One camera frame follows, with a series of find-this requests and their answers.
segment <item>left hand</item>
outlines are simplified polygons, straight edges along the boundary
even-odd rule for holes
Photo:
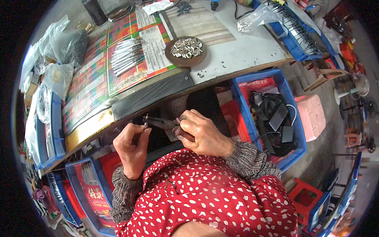
[[[150,132],[151,128],[144,129],[143,125],[129,123],[113,140],[114,148],[124,166],[124,175],[130,180],[138,179],[145,167]],[[136,146],[132,141],[137,134],[140,136]]]

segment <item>hand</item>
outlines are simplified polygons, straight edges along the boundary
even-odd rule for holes
[[[233,141],[220,133],[211,119],[196,110],[186,110],[180,116],[182,129],[195,137],[195,142],[178,136],[183,145],[196,154],[209,156],[230,156]]]
[[[113,140],[114,148],[121,158],[124,166],[124,175],[130,180],[136,180],[145,167],[147,157],[147,144],[151,128],[129,123]],[[138,145],[133,145],[135,135],[140,134]]]

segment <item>bundle of metal rods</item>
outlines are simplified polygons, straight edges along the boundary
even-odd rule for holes
[[[98,186],[99,184],[97,183],[95,174],[92,170],[91,163],[86,162],[86,163],[80,164],[80,167],[81,167],[81,174],[83,176],[84,183],[90,186]]]
[[[288,29],[288,33],[293,35],[305,54],[321,54],[316,42],[309,36],[291,9],[272,0],[264,1],[263,4],[267,5],[273,12],[277,12],[282,16],[283,24]]]
[[[112,54],[112,69],[115,75],[121,76],[141,63],[145,56],[142,50],[143,38],[132,38],[117,43]]]
[[[54,193],[56,199],[58,200],[59,203],[64,203],[61,192],[59,191],[58,185],[56,183],[56,180],[54,178],[53,174],[48,174],[47,178],[49,179],[51,185],[52,185],[52,192]]]

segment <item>black bag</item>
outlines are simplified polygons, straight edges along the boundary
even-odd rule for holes
[[[262,96],[263,102],[259,106],[255,104],[255,94]],[[251,104],[251,108],[255,109],[257,115],[257,129],[261,135],[261,139],[267,151],[275,156],[283,157],[292,150],[295,150],[296,144],[294,140],[292,142],[282,143],[281,132],[283,130],[283,126],[291,126],[292,123],[290,113],[287,113],[286,117],[278,128],[277,132],[280,133],[265,134],[267,132],[274,132],[269,122],[270,119],[274,116],[275,112],[278,110],[279,106],[281,104],[286,105],[283,96],[281,94],[262,94],[256,91],[251,91],[249,102]]]

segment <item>white cable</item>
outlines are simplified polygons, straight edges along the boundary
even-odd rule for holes
[[[291,126],[293,126],[293,122],[295,121],[296,115],[297,115],[296,108],[293,105],[286,105],[286,106],[291,106],[295,110],[295,117],[293,118],[293,121],[292,121],[292,124],[291,124]]]

